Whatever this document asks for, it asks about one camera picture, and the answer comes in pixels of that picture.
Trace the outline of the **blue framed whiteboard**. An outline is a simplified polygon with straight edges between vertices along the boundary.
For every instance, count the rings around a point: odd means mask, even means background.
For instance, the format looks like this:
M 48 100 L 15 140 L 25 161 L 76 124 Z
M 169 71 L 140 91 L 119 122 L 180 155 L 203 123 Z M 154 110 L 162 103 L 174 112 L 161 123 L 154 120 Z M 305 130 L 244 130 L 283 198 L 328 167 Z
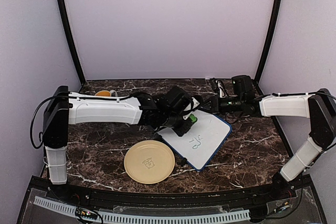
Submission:
M 232 126 L 222 118 L 197 110 L 191 129 L 179 137 L 171 128 L 162 129 L 158 135 L 195 170 L 202 171 L 232 132 Z

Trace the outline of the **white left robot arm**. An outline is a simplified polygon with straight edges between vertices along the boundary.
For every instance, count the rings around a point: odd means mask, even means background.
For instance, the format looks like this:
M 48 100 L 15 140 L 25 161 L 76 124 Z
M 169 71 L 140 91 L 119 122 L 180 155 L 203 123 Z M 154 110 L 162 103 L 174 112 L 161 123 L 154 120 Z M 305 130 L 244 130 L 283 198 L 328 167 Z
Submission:
M 184 136 L 197 119 L 193 112 L 201 103 L 180 87 L 165 94 L 152 96 L 135 92 L 126 97 L 84 95 L 59 86 L 53 96 L 42 101 L 45 105 L 39 144 L 45 149 L 50 182 L 54 193 L 63 201 L 74 197 L 74 189 L 67 184 L 66 149 L 68 126 L 80 123 L 124 123 L 145 125 L 159 131 L 170 128 L 176 136 Z

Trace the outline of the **green whiteboard eraser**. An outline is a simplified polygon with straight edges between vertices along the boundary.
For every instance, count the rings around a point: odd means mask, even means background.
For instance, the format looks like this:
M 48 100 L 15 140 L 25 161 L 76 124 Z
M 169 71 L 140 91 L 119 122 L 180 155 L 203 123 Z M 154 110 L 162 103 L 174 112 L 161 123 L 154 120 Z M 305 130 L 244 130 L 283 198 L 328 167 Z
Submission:
M 190 114 L 189 117 L 188 117 L 189 121 L 194 124 L 197 122 L 197 117 L 193 114 Z

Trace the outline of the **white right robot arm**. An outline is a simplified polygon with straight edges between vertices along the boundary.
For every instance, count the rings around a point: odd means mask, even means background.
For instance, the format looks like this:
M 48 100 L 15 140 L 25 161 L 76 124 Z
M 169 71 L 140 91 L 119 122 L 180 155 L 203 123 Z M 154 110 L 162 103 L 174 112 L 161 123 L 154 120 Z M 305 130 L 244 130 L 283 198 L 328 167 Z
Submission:
M 201 108 L 209 113 L 239 112 L 255 118 L 277 118 L 285 136 L 298 141 L 289 142 L 295 153 L 272 177 L 268 195 L 273 200 L 286 194 L 288 183 L 335 145 L 335 96 L 325 88 L 306 93 L 257 95 L 249 91 L 224 98 L 215 95 Z

